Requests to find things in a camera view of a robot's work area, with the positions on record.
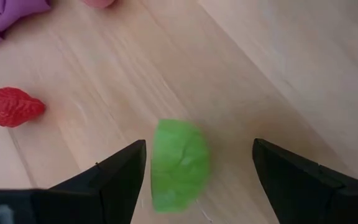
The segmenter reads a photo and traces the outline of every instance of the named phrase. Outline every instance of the purple fabric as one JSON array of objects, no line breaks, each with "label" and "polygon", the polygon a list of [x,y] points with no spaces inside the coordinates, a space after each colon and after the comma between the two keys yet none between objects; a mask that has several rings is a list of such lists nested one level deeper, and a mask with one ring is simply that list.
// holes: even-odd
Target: purple fabric
[{"label": "purple fabric", "polygon": [[49,9],[47,0],[0,0],[0,33],[21,17]]}]

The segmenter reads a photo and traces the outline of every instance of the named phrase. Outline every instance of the red strawberry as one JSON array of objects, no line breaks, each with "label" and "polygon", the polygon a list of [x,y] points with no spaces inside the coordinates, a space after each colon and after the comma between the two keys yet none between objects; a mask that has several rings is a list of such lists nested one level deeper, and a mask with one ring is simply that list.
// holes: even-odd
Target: red strawberry
[{"label": "red strawberry", "polygon": [[0,88],[0,126],[14,128],[44,113],[45,105],[18,88]]}]

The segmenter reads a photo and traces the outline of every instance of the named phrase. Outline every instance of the black robotic claw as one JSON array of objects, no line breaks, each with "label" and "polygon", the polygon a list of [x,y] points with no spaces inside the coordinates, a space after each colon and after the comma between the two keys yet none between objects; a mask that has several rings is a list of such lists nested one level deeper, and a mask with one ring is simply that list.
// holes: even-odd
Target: black robotic claw
[{"label": "black robotic claw", "polygon": [[145,163],[138,140],[51,189],[0,190],[0,224],[129,224]]},{"label": "black robotic claw", "polygon": [[358,180],[263,139],[252,157],[281,224],[358,224]]}]

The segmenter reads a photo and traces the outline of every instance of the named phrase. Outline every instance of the light wood surface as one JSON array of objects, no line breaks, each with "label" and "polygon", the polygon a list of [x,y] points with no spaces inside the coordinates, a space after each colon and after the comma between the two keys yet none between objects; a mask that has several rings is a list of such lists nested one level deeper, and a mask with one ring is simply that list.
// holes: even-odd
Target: light wood surface
[{"label": "light wood surface", "polygon": [[358,177],[356,0],[55,1],[0,43],[0,85],[48,106],[0,128],[0,188],[53,186],[136,139],[150,155],[161,118],[203,130],[213,173],[198,202],[156,214],[147,169],[135,224],[278,223],[254,138]]}]

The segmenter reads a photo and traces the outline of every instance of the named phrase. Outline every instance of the wood grain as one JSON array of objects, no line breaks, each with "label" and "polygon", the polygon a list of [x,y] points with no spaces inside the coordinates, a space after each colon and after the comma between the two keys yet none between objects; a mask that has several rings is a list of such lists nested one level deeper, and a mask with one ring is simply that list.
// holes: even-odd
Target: wood grain
[{"label": "wood grain", "polygon": [[[203,130],[213,173],[197,203],[162,215],[147,169],[132,223],[278,223],[252,162],[254,138],[358,177],[358,157],[349,160],[358,135],[342,136],[358,131],[358,42],[320,37],[329,24],[302,19],[305,2],[291,2],[119,0],[101,11],[67,0],[24,19],[0,43],[0,85],[48,110],[0,128],[0,188],[53,186],[136,139],[150,155],[162,118]],[[333,23],[336,3],[307,11],[329,5]]]},{"label": "wood grain", "polygon": [[358,176],[358,1],[201,5]]}]

